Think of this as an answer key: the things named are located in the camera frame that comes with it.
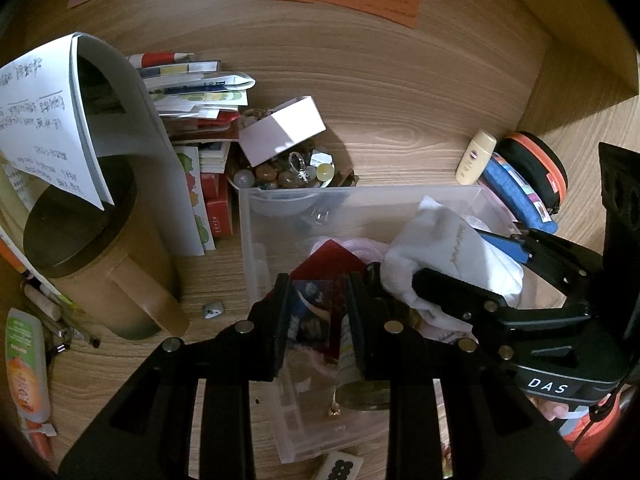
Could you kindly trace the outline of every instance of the white cloth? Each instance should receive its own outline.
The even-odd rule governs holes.
[[[444,314],[439,306],[414,292],[412,277],[423,267],[501,294],[509,306],[519,302],[522,267],[485,241],[460,215],[428,196],[420,203],[418,214],[391,242],[380,268],[380,281],[393,297],[418,310],[431,325],[423,324],[420,331],[425,337],[452,340],[470,335],[469,323]]]

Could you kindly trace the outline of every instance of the blue pouch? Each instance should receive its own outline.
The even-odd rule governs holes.
[[[558,230],[558,224],[551,219],[540,197],[498,153],[489,159],[482,177],[527,229],[539,229],[549,234]]]

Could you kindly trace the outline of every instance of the lotion bottle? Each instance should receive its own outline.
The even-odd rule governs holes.
[[[456,170],[456,180],[459,184],[468,186],[478,180],[489,163],[495,143],[494,136],[484,130],[478,130],[474,138],[471,139]]]
[[[49,389],[40,321],[12,308],[6,320],[6,373],[18,413],[31,422],[49,418]]]

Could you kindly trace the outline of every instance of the tan mug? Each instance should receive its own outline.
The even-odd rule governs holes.
[[[181,336],[189,319],[177,302],[178,276],[138,199],[122,156],[98,162],[114,205],[104,211],[49,186],[24,229],[31,264],[62,294],[114,334],[142,339],[160,328]]]

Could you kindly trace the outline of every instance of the mug handle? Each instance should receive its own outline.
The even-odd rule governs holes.
[[[160,328],[174,337],[180,337],[186,332],[189,318],[180,304],[129,256],[125,256],[109,273],[109,279],[149,314]]]

